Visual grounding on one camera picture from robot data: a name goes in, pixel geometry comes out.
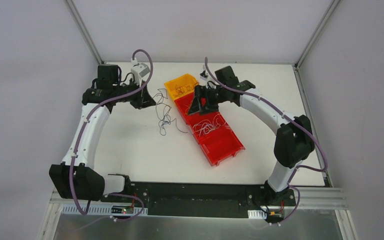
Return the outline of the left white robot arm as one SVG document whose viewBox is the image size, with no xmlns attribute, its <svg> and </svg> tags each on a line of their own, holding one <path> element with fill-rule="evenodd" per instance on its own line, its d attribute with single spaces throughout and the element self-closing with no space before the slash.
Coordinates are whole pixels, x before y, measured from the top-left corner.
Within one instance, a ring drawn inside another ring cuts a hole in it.
<svg viewBox="0 0 384 240">
<path fill-rule="evenodd" d="M 97 78 L 82 95 L 81 118 L 73 141 L 60 164 L 53 164 L 49 176 L 61 198 L 99 201 L 113 193 L 120 202 L 132 198 L 133 189 L 127 175 L 110 173 L 100 175 L 94 170 L 95 155 L 101 133 L 113 107 L 129 103 L 135 109 L 156 105 L 144 86 L 144 78 L 151 72 L 145 63 L 133 63 L 130 72 L 122 79 L 121 68 L 116 64 L 100 64 Z"/>
</svg>

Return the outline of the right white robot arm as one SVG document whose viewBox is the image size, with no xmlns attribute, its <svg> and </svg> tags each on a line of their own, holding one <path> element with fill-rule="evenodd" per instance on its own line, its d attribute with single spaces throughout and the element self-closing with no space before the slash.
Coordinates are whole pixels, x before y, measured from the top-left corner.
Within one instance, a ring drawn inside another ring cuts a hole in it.
<svg viewBox="0 0 384 240">
<path fill-rule="evenodd" d="M 274 156 L 277 160 L 272 174 L 265 182 L 264 200 L 276 205 L 284 198 L 294 169 L 315 150 L 312 127 L 305 115 L 290 117 L 285 111 L 265 99 L 249 80 L 240 81 L 231 66 L 215 71 L 203 70 L 200 77 L 205 85 L 196 85 L 188 115 L 206 115 L 219 110 L 224 102 L 236 104 L 260 121 L 275 135 Z"/>
</svg>

